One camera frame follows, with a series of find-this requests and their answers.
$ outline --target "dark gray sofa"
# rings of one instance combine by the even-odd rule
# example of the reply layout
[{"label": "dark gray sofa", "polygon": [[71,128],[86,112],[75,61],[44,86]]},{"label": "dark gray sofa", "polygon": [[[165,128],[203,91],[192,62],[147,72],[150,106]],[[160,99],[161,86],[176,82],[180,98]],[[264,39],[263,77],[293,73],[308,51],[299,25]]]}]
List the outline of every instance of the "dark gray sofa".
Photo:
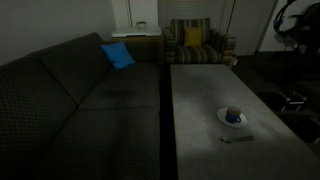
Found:
[{"label": "dark gray sofa", "polygon": [[159,179],[156,59],[115,70],[102,43],[92,33],[0,67],[1,180]]}]

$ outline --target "sofa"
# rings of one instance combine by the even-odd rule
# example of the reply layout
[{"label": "sofa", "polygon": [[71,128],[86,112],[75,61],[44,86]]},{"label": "sofa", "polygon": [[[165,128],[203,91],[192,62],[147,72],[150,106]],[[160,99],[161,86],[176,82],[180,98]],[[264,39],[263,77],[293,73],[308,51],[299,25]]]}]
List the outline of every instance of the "sofa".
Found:
[{"label": "sofa", "polygon": [[[170,27],[163,29],[165,65],[224,63],[232,67],[236,58],[234,48],[237,39],[228,33],[210,28],[210,21],[210,18],[172,19]],[[201,30],[200,45],[192,45],[194,38],[191,44],[186,44],[189,32],[186,28]],[[195,37],[197,31],[190,31],[190,34]]]},{"label": "sofa", "polygon": [[159,179],[156,60],[115,69],[101,44],[91,33],[0,67],[1,180]]}]

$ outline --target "striped armchair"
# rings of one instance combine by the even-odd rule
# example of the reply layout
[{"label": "striped armchair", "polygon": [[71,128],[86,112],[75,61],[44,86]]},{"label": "striped armchair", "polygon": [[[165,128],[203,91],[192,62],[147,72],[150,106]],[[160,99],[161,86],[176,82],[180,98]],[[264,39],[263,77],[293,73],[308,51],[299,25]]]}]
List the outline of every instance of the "striped armchair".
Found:
[{"label": "striped armchair", "polygon": [[[184,46],[184,27],[201,27],[202,46]],[[230,65],[235,56],[236,38],[210,29],[210,19],[172,19],[171,27],[163,29],[165,37],[165,64]]]}]

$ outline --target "white wall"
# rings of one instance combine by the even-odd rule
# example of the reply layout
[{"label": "white wall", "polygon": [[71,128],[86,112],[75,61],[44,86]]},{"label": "white wall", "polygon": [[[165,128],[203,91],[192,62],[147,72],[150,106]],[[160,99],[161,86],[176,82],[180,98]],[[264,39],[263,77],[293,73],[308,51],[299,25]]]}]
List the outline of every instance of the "white wall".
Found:
[{"label": "white wall", "polygon": [[1,0],[0,65],[73,38],[116,29],[111,0]]},{"label": "white wall", "polygon": [[[301,14],[307,7],[312,5],[313,3],[317,3],[319,0],[297,0],[293,4],[291,4],[286,12],[284,23],[280,26],[281,31],[285,31],[290,29],[295,24],[294,18],[288,18],[290,15]],[[273,29],[273,20],[276,17],[279,10],[287,3],[287,0],[279,0],[275,11],[273,13],[272,19],[269,23],[268,29],[265,33],[263,40],[261,41],[261,45],[259,47],[259,51],[292,51],[297,46],[295,40],[291,38],[282,38],[278,35]]]},{"label": "white wall", "polygon": [[[127,0],[112,0],[117,29],[130,26]],[[137,21],[145,21],[148,26],[158,26],[158,0],[130,0],[133,27]]]}]

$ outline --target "floor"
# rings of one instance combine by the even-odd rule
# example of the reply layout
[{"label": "floor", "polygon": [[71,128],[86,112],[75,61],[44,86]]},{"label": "floor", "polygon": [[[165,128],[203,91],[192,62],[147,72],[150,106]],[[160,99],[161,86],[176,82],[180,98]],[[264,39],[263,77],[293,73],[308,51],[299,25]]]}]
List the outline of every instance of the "floor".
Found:
[{"label": "floor", "polygon": [[[320,78],[310,76],[310,74],[297,77],[294,67],[296,66],[290,62],[290,59],[270,56],[242,56],[238,57],[238,63],[232,68],[232,71],[264,102],[268,101],[270,94],[283,91],[297,91],[307,97],[307,105],[302,111],[274,111],[280,119],[284,121],[300,117],[300,119],[309,117],[317,119],[320,117],[320,105],[318,105],[320,102]],[[177,179],[169,68],[165,69],[162,78],[160,94],[161,178]],[[320,144],[306,144],[320,157]]]}]

